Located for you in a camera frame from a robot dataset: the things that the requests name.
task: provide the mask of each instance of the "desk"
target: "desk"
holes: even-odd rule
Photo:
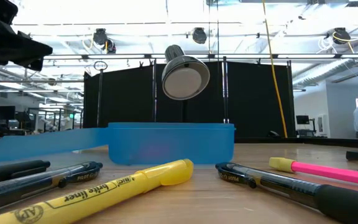
[[[358,161],[348,162],[345,147],[307,144],[236,144],[233,161],[257,169],[269,170],[269,157],[287,157],[300,162],[358,170]],[[85,161],[103,163],[97,179],[53,189],[19,203],[0,209],[0,213],[21,208],[42,200],[101,184],[133,174],[146,166],[117,166],[108,158],[106,148],[80,153],[43,156],[51,168]],[[286,174],[321,184],[331,184],[358,190],[357,184],[341,182],[307,174]],[[195,166],[193,178],[181,185],[159,187],[109,207],[79,223],[337,223],[320,212],[304,207],[263,189],[250,189],[221,180],[213,165]]]

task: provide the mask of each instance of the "lamp head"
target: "lamp head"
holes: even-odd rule
[[[162,89],[173,100],[187,100],[201,93],[209,82],[209,69],[200,60],[185,55],[177,45],[165,51],[167,66],[162,72]]]

